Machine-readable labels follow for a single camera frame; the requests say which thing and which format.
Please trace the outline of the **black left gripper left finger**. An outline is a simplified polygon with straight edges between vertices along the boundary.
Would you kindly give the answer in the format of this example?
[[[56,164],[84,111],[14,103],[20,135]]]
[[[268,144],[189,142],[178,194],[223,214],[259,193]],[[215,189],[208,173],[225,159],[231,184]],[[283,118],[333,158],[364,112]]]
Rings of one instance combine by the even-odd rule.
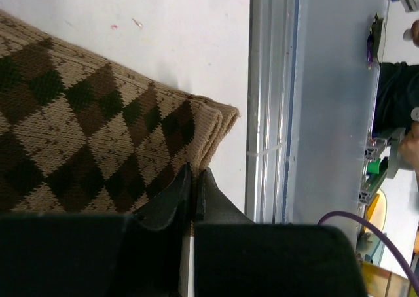
[[[189,221],[191,186],[192,171],[186,163],[162,192],[134,212],[139,227],[150,233],[173,230],[182,235]]]

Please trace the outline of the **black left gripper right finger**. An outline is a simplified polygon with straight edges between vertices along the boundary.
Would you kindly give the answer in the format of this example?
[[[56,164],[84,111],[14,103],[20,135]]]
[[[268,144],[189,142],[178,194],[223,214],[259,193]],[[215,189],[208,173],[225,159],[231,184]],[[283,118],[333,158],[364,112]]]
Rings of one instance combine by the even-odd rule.
[[[253,224],[219,189],[210,168],[197,182],[195,223]]]

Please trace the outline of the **tan brown argyle sock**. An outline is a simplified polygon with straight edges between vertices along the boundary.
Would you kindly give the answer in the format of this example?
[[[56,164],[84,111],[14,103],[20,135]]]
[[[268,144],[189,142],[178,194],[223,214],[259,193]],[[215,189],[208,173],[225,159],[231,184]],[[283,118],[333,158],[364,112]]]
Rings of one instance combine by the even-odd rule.
[[[1,13],[2,211],[135,211],[238,115]]]

